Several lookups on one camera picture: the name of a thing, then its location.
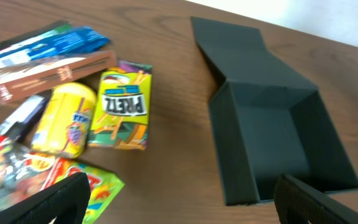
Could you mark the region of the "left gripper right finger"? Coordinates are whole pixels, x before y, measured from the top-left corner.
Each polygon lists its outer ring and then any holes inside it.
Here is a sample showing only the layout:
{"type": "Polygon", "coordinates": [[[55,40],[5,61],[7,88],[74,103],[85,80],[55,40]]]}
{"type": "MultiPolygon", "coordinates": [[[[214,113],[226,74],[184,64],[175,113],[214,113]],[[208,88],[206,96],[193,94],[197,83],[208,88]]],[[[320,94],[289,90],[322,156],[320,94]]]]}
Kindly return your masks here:
{"type": "Polygon", "coordinates": [[[358,224],[358,213],[291,175],[275,184],[273,200],[280,223],[358,224]]]}

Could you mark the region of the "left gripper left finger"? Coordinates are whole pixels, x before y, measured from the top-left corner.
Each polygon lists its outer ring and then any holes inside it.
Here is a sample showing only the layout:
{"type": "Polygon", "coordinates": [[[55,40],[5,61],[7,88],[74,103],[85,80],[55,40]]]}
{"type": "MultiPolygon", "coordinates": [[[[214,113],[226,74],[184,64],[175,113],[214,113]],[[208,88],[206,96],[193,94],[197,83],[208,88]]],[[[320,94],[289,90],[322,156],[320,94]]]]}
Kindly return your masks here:
{"type": "Polygon", "coordinates": [[[88,177],[77,172],[0,212],[0,224],[82,224],[91,190],[88,177]]]}

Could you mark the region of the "Haribo sour worms bag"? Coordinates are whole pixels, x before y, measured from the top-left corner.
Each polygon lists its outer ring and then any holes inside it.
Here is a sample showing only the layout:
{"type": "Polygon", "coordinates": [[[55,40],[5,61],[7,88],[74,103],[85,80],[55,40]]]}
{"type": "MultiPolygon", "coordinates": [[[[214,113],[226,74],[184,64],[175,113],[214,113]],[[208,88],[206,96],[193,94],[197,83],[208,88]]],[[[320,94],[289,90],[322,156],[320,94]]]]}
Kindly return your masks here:
{"type": "Polygon", "coordinates": [[[124,186],[116,174],[31,151],[12,138],[0,135],[0,211],[77,172],[87,175],[91,191],[83,223],[94,223],[124,186]]]}

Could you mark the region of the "dark green gift box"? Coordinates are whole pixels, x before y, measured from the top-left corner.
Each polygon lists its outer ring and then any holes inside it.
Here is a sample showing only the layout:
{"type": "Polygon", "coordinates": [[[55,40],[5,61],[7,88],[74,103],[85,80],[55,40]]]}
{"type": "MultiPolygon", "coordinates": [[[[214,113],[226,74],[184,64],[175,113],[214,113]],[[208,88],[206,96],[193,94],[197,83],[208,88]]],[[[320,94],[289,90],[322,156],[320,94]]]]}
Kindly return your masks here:
{"type": "Polygon", "coordinates": [[[322,192],[358,189],[358,176],[318,87],[271,54],[258,29],[192,17],[219,88],[208,108],[227,206],[273,199],[292,175],[322,192]]]}

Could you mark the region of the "brown Pocky box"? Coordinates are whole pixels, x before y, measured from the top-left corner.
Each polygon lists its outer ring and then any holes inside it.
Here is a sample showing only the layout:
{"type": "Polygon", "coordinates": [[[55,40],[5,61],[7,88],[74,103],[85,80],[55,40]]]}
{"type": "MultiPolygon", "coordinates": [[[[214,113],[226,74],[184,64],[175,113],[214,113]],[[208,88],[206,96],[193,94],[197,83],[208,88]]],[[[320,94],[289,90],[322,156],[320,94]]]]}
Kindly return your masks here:
{"type": "Polygon", "coordinates": [[[103,50],[90,54],[57,55],[0,68],[0,102],[21,100],[116,64],[115,51],[103,50]]]}

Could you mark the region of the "blue cookie wrapper pack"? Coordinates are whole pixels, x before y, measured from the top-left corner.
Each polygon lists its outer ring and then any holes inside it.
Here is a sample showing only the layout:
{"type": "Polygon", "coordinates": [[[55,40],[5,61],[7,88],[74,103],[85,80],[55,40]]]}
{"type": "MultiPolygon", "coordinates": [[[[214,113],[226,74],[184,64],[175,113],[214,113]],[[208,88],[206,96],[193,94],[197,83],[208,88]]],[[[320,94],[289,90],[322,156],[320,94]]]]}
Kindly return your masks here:
{"type": "Polygon", "coordinates": [[[0,54],[0,68],[64,54],[88,54],[95,52],[110,39],[90,27],[72,28],[29,45],[0,54]]]}

